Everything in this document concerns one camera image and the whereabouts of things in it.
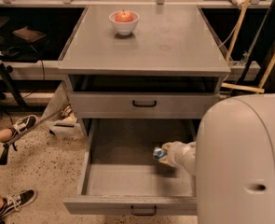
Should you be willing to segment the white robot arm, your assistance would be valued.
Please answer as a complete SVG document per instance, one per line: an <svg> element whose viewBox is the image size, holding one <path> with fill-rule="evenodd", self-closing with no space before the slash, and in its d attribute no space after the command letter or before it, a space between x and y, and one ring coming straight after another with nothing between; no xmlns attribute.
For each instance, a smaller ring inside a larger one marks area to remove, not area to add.
<svg viewBox="0 0 275 224"><path fill-rule="evenodd" d="M158 161L196 177L199 224L275 224L275 93L225 99Z"/></svg>

